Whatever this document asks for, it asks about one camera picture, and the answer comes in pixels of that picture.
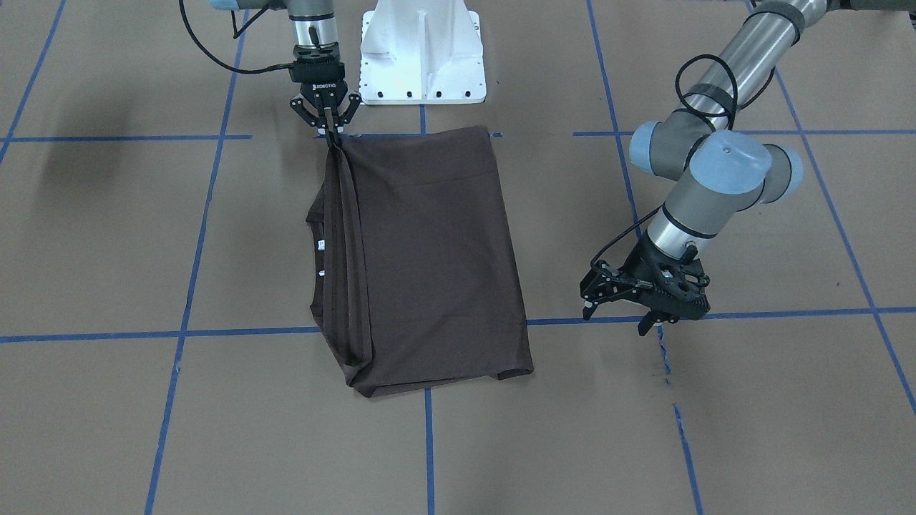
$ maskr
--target blue tape grid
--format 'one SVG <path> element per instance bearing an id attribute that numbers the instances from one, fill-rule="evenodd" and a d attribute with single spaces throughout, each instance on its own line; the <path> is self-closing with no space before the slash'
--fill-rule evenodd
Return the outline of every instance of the blue tape grid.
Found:
<path id="1" fill-rule="evenodd" d="M 607 95 L 608 107 L 609 107 L 610 114 L 611 114 L 611 125 L 613 126 L 613 131 L 583 131 L 583 132 L 574 132 L 573 135 L 575 137 L 614 137 L 615 138 L 616 143 L 617 143 L 617 150 L 620 153 L 621 166 L 623 169 L 625 182 L 627 183 L 627 198 L 630 200 L 631 207 L 635 213 L 636 205 L 634 204 L 631 190 L 628 187 L 629 179 L 628 179 L 627 165 L 626 165 L 626 162 L 623 156 L 623 148 L 621 145 L 621 137 L 622 136 L 632 136 L 633 133 L 629 131 L 626 131 L 626 132 L 621 131 L 617 125 L 616 114 L 614 110 L 613 101 L 611 98 L 611 90 L 608 84 L 607 73 L 605 70 L 604 58 L 602 55 L 601 45 L 600 45 L 600 41 L 599 41 L 598 34 L 597 34 L 597 28 L 595 26 L 594 10 L 592 9 L 592 0 L 586 0 L 586 4 L 588 5 L 589 17 L 590 17 L 590 21 L 592 24 L 592 31 L 594 35 L 594 44 L 595 44 L 595 50 L 598 56 L 598 63 L 599 63 L 599 66 L 601 67 L 602 78 L 605 81 L 605 92 Z M 747 9 L 751 10 L 752 8 L 751 4 L 749 2 L 746 2 L 746 5 L 747 5 Z M 867 310 L 842 310 L 842 311 L 846 312 L 847 314 L 871 314 L 874 317 L 875 323 L 877 324 L 878 330 L 881 334 L 881 338 L 884 341 L 885 347 L 888 350 L 888 354 L 890 355 L 891 361 L 893 362 L 893 365 L 897 371 L 898 377 L 900 379 L 900 384 L 902 385 L 904 392 L 906 393 L 907 399 L 910 402 L 910 406 L 913 410 L 913 413 L 916 414 L 916 400 L 914 400 L 913 398 L 913 394 L 910 388 L 909 381 L 907 380 L 903 372 L 903 369 L 900 366 L 900 361 L 897 358 L 897 353 L 894 350 L 893 344 L 890 342 L 887 331 L 885 330 L 885 327 L 884 327 L 884 323 L 881 320 L 881 317 L 880 317 L 881 310 L 876 306 L 874 299 L 872 298 L 871 293 L 868 289 L 868 285 L 865 281 L 865 277 L 862 274 L 861 268 L 858 266 L 856 255 L 853 252 L 853 248 L 850 245 L 849 240 L 846 236 L 845 229 L 843 228 L 843 224 L 840 221 L 839 215 L 834 207 L 833 200 L 830 196 L 830 192 L 827 190 L 826 182 L 823 179 L 823 175 L 821 174 L 820 167 L 817 164 L 817 160 L 814 157 L 814 153 L 808 141 L 809 135 L 885 135 L 885 134 L 901 135 L 901 134 L 916 134 L 916 130 L 910 130 L 910 129 L 902 129 L 902 130 L 899 130 L 899 129 L 891 129 L 891 130 L 805 130 L 802 127 L 802 123 L 798 117 L 798 114 L 795 111 L 795 107 L 789 95 L 789 91 L 786 89 L 785 82 L 782 80 L 782 77 L 779 71 L 776 71 L 776 78 L 780 85 L 780 89 L 782 90 L 783 96 L 785 97 L 786 104 L 789 107 L 789 110 L 792 114 L 792 118 L 795 122 L 796 130 L 794 131 L 765 130 L 765 131 L 745 131 L 745 132 L 747 134 L 770 134 L 770 135 L 787 134 L 787 135 L 798 135 L 801 137 L 804 143 L 805 149 L 808 153 L 808 157 L 811 160 L 812 167 L 814 168 L 815 175 L 817 176 L 818 182 L 821 185 L 821 190 L 823 192 L 824 199 L 826 200 L 830 208 L 830 212 L 834 218 L 834 222 L 836 224 L 837 230 L 839 231 L 840 236 L 843 239 L 846 253 L 849 256 L 850 261 L 852 262 L 853 268 L 856 271 L 856 275 L 862 287 L 862 291 L 865 293 L 867 302 L 868 302 Z M 767 313 L 766 315 L 764 313 L 761 313 L 761 315 L 779 316 L 777 313 Z M 725 318 L 744 318 L 744 317 L 749 317 L 749 313 L 730 313 L 730 316 L 728 314 L 710 315 L 707 318 L 725 319 Z M 668 361 L 667 350 L 665 349 L 665 346 L 662 343 L 663 333 L 661 329 L 659 329 L 659 337 L 660 337 L 659 345 L 660 345 L 660 349 L 662 352 L 662 359 L 665 364 L 666 372 L 670 374 L 671 366 Z M 683 429 L 682 414 L 677 404 L 674 404 L 674 411 L 675 411 L 675 418 L 677 420 L 678 431 L 681 436 L 682 448 L 684 452 L 684 460 L 687 466 L 688 477 L 691 482 L 691 490 L 693 494 L 693 501 L 694 501 L 695 509 L 698 515 L 702 515 L 703 514 L 703 503 L 701 501 L 700 490 L 697 486 L 696 473 L 693 467 L 693 460 L 692 460 L 692 455 L 690 451 L 690 445 L 687 441 L 687 437 Z"/>
<path id="2" fill-rule="evenodd" d="M 423 108 L 421 112 L 425 113 L 426 106 L 422 105 L 421 107 Z M 340 137 L 348 138 L 348 137 L 398 137 L 398 136 L 418 137 L 418 136 L 425 136 L 426 135 L 425 117 L 421 119 L 421 123 L 424 125 L 421 126 L 422 130 L 420 132 L 373 132 L 373 133 L 364 133 L 364 134 L 345 134 L 344 133 L 344 134 L 341 134 Z M 502 137 L 502 136 L 503 136 L 503 133 L 501 132 L 491 132 L 490 133 L 490 137 Z M 324 135 L 318 135 L 314 139 L 324 139 Z"/>
<path id="3" fill-rule="evenodd" d="M 249 12 L 245 11 L 242 21 L 244 24 L 248 20 Z M 242 60 L 242 49 L 245 47 L 245 33 L 238 40 L 235 49 L 234 66 L 239 67 Z M 184 314 L 181 318 L 181 336 L 178 338 L 178 344 L 175 346 L 175 359 L 172 363 L 171 379 L 169 380 L 169 393 L 166 396 L 166 406 L 162 413 L 162 427 L 159 430 L 158 448 L 156 458 L 153 462 L 153 472 L 149 479 L 149 491 L 147 493 L 147 505 L 144 515 L 152 515 L 153 504 L 156 502 L 156 488 L 159 481 L 159 471 L 162 467 L 162 456 L 165 454 L 166 438 L 169 435 L 169 422 L 171 420 L 172 405 L 175 403 L 175 390 L 178 387 L 178 376 L 180 373 L 181 355 L 184 352 L 184 342 L 188 331 L 188 322 L 191 320 L 191 306 L 194 303 L 194 290 L 197 286 L 197 274 L 201 268 L 201 256 L 203 254 L 203 240 L 207 235 L 207 216 L 210 213 L 210 203 L 213 200 L 213 186 L 216 184 L 216 176 L 220 169 L 220 160 L 223 158 L 223 145 L 225 142 L 226 128 L 229 126 L 229 113 L 232 111 L 232 99 L 235 92 L 235 79 L 237 74 L 233 73 L 229 79 L 229 92 L 226 94 L 225 107 L 223 109 L 223 123 L 220 126 L 220 137 L 216 142 L 216 153 L 213 157 L 213 168 L 210 172 L 210 184 L 207 187 L 207 200 L 203 205 L 203 215 L 201 217 L 201 231 L 197 236 L 197 249 L 194 252 L 194 263 L 191 266 L 191 279 L 188 284 L 188 300 L 185 303 Z"/>
<path id="4" fill-rule="evenodd" d="M 916 306 L 877 308 L 880 314 L 916 313 Z M 710 320 L 749 320 L 759 318 L 802 318 L 871 315 L 871 308 L 852 308 L 838 310 L 798 310 L 780 312 L 721 312 L 709 313 L 698 322 L 684 320 L 679 323 L 705 323 Z M 584 321 L 581 318 L 532 318 L 528 326 L 539 325 L 579 325 L 604 323 L 637 323 L 641 316 L 595 316 Z M 132 331 L 122 333 L 70 333 L 70 334 L 14 334 L 0 336 L 1 344 L 24 344 L 39 342 L 83 342 L 92 340 L 137 340 L 151 338 L 206 338 L 213 336 L 253 336 L 261 334 L 309 334 L 319 333 L 315 326 L 297 327 L 246 327 L 237 329 L 189 329 L 187 331 Z"/>
<path id="5" fill-rule="evenodd" d="M 426 134 L 426 105 L 420 104 L 420 134 Z M 432 445 L 432 389 L 423 391 L 424 413 L 426 416 L 426 513 L 436 513 L 436 475 L 434 449 Z"/>
<path id="6" fill-rule="evenodd" d="M 22 118 L 22 112 L 26 110 L 28 96 L 32 94 L 32 88 L 35 86 L 35 80 L 38 78 L 38 73 L 41 71 L 41 66 L 45 63 L 45 57 L 48 56 L 48 49 L 51 48 L 51 41 L 54 40 L 54 34 L 57 33 L 57 27 L 60 25 L 60 17 L 63 15 L 63 8 L 65 5 L 67 5 L 67 0 L 60 0 L 57 13 L 54 15 L 54 21 L 51 22 L 51 29 L 48 32 L 48 38 L 45 39 L 45 46 L 41 49 L 41 53 L 38 55 L 38 62 L 35 63 L 35 69 L 32 70 L 32 74 L 28 78 L 26 90 L 22 93 L 22 98 L 19 99 L 19 107 L 16 108 L 16 115 L 13 116 L 13 123 L 10 124 L 9 130 L 6 131 L 6 138 L 3 142 L 3 146 L 0 147 L 0 163 L 3 162 L 3 159 L 6 156 L 6 151 L 9 149 L 9 144 L 12 142 L 11 140 L 13 135 L 16 133 L 16 126 L 19 125 L 19 120 Z"/>
<path id="7" fill-rule="evenodd" d="M 9 143 L 82 143 L 97 141 L 217 141 L 220 139 L 252 139 L 250 134 L 167 134 L 161 136 L 52 136 L 10 137 Z"/>
<path id="8" fill-rule="evenodd" d="M 617 154 L 620 157 L 620 169 L 623 171 L 624 183 L 627 186 L 627 199 L 630 202 L 630 209 L 632 210 L 632 214 L 633 214 L 633 222 L 635 223 L 639 219 L 639 216 L 638 216 L 638 210 L 636 206 L 636 199 L 633 197 L 633 188 L 630 185 L 629 170 L 627 168 L 627 159 L 624 157 L 624 146 L 623 146 L 623 140 L 622 140 L 623 134 L 621 133 L 620 127 L 617 124 L 616 109 L 614 108 L 614 98 L 611 94 L 610 81 L 607 79 L 607 69 L 605 67 L 605 57 L 604 57 L 604 53 L 601 50 L 601 39 L 598 37 L 598 27 L 594 20 L 594 9 L 592 7 L 592 0 L 585 0 L 585 4 L 588 6 L 588 17 L 589 17 L 589 22 L 592 25 L 594 50 L 598 57 L 598 66 L 601 68 L 601 78 L 605 83 L 605 98 L 607 99 L 607 109 L 608 109 L 609 114 L 611 115 L 611 126 L 614 128 L 614 130 L 612 131 L 612 133 L 609 136 L 614 137 L 614 140 L 617 145 Z M 598 133 L 574 133 L 574 134 L 576 136 L 578 135 L 591 136 L 591 135 L 597 135 Z M 639 227 L 637 227 L 637 237 L 642 237 Z M 666 372 L 670 374 L 671 364 L 668 361 L 668 353 L 661 341 L 662 336 L 663 336 L 663 332 L 659 329 L 659 348 L 662 351 L 662 357 L 665 363 L 665 370 Z M 683 452 L 684 452 L 684 461 L 687 465 L 687 475 L 691 481 L 691 492 L 693 494 L 693 504 L 696 508 L 697 515 L 703 515 L 703 502 L 701 501 L 701 498 L 700 498 L 700 489 L 697 487 L 696 473 L 693 470 L 693 460 L 691 459 L 691 455 L 690 455 L 690 446 L 687 443 L 687 437 L 684 435 L 682 419 L 681 419 L 681 412 L 678 409 L 676 404 L 674 405 L 674 412 L 675 412 L 675 419 L 677 420 L 677 423 L 678 423 L 678 429 L 681 433 L 681 443 L 682 443 Z"/>
<path id="9" fill-rule="evenodd" d="M 633 136 L 631 130 L 581 130 L 572 133 L 576 137 L 597 136 Z M 913 135 L 916 129 L 796 129 L 796 130 L 739 130 L 742 134 L 749 135 L 783 135 L 783 136 L 886 136 L 886 135 Z"/>

